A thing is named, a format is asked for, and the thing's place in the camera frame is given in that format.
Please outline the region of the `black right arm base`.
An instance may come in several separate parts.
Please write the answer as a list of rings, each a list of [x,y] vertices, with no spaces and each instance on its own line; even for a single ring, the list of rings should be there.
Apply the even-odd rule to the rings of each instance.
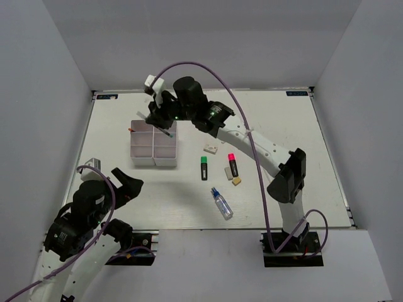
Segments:
[[[289,267],[323,267],[322,254],[313,255],[320,248],[317,232],[309,232],[302,244],[297,246],[289,241],[278,254],[272,253],[267,233],[261,234],[263,248],[263,260],[266,268],[289,268]]]

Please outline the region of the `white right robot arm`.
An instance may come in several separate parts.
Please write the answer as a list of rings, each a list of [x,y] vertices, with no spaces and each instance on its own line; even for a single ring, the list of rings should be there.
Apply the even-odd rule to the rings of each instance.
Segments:
[[[307,243],[309,224],[304,217],[302,189],[306,176],[306,154],[275,145],[258,132],[247,129],[246,122],[233,109],[210,101],[199,82],[190,76],[174,82],[174,93],[166,90],[164,80],[149,75],[145,93],[152,96],[145,121],[168,130],[174,121],[190,121],[196,129],[226,142],[254,159],[273,179],[268,194],[278,202],[285,245],[293,251]]]

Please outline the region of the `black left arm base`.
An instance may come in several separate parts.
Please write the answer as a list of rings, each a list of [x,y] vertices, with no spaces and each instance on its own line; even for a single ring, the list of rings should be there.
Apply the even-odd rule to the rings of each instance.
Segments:
[[[111,235],[120,250],[106,262],[108,266],[151,266],[159,243],[158,231],[136,231],[118,219],[110,221],[104,235]]]

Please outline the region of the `green gel pen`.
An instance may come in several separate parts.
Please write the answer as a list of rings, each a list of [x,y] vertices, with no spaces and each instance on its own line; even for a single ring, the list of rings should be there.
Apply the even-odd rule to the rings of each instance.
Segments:
[[[138,111],[138,112],[136,113],[136,115],[137,115],[140,119],[144,120],[144,121],[147,123],[147,117],[146,117],[146,115],[144,115],[144,114],[141,113],[140,111]],[[170,134],[167,130],[164,130],[164,129],[162,129],[161,127],[158,127],[158,126],[155,126],[155,125],[151,125],[151,126],[153,126],[155,129],[159,130],[161,133],[167,135],[168,137],[170,137],[170,138],[173,137],[173,135]]]

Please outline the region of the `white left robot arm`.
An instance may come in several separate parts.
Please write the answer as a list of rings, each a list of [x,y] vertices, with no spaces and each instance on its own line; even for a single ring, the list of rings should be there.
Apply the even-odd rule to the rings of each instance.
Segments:
[[[63,206],[47,232],[40,279],[29,301],[79,301],[101,268],[133,244],[133,228],[113,212],[136,198],[144,185],[119,168],[116,187],[98,169],[82,181],[72,202]]]

